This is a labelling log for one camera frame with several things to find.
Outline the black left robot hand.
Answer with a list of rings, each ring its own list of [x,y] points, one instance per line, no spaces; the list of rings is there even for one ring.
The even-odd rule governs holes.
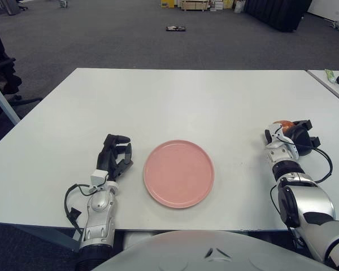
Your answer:
[[[132,165],[131,139],[108,134],[98,155],[96,169],[106,171],[109,181],[116,181]]]

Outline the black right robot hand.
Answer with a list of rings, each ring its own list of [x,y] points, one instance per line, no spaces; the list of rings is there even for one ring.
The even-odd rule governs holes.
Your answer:
[[[267,144],[273,147],[285,145],[296,158],[308,155],[320,146],[319,137],[311,137],[311,120],[275,121],[265,130]]]

